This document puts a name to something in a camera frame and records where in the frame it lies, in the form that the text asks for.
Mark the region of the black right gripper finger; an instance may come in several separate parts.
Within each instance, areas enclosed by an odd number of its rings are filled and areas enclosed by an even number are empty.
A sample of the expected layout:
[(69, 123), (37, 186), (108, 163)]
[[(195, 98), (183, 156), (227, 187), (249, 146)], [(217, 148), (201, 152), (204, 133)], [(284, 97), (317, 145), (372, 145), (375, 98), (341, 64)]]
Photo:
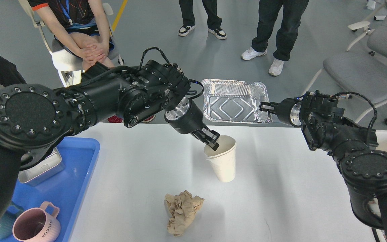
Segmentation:
[(278, 103), (260, 103), (259, 110), (276, 114), (276, 107)]

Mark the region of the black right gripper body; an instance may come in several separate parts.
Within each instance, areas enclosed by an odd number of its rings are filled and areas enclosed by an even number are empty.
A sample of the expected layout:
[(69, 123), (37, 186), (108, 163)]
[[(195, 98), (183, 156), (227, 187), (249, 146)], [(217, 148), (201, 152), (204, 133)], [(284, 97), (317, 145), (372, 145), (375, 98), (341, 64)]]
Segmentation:
[(275, 107), (275, 114), (281, 123), (300, 127), (301, 121), (299, 119), (301, 103), (293, 98), (286, 98)]

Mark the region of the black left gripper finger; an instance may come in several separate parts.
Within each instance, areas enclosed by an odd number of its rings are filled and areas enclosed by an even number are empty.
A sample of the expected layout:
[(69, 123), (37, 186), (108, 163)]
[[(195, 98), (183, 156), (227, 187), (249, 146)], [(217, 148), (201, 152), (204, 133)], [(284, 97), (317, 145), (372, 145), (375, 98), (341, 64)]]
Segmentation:
[(203, 131), (193, 131), (191, 135), (200, 140), (203, 144), (207, 144), (206, 135)]
[(219, 147), (218, 139), (220, 134), (214, 130), (198, 130), (203, 131), (206, 135), (207, 146), (209, 146), (212, 150), (216, 151)]

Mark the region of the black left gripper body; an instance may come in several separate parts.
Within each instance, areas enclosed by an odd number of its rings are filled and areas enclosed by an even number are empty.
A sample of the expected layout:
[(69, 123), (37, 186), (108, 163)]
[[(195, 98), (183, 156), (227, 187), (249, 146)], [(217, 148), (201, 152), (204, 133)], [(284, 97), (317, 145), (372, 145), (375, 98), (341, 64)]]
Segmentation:
[(165, 112), (165, 121), (181, 134), (209, 130), (203, 123), (202, 111), (187, 97), (182, 98), (174, 109)]

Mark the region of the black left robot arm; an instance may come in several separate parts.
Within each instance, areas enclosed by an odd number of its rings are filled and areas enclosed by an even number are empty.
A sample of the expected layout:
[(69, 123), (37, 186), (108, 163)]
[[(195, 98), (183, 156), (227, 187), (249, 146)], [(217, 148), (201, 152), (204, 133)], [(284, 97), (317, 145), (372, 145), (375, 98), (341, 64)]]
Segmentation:
[(21, 170), (34, 167), (64, 137), (74, 136), (111, 116), (132, 128), (165, 110), (178, 133), (191, 134), (212, 150), (219, 133), (203, 123), (190, 91), (195, 80), (175, 63), (149, 60), (139, 66), (107, 68), (97, 62), (82, 73), (81, 83), (49, 89), (16, 84), (0, 89), (0, 218), (9, 207)]

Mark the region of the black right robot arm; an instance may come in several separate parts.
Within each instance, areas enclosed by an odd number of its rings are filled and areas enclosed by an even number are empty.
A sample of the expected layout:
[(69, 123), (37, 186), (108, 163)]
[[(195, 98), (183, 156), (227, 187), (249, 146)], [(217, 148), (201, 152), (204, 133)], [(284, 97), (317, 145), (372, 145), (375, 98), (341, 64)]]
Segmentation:
[(310, 150), (324, 150), (336, 162), (349, 191), (356, 218), (385, 231), (387, 238), (387, 152), (377, 150), (373, 124), (367, 127), (344, 117), (335, 95), (318, 90), (280, 103), (261, 102), (260, 110), (277, 115), (287, 125), (300, 127)]

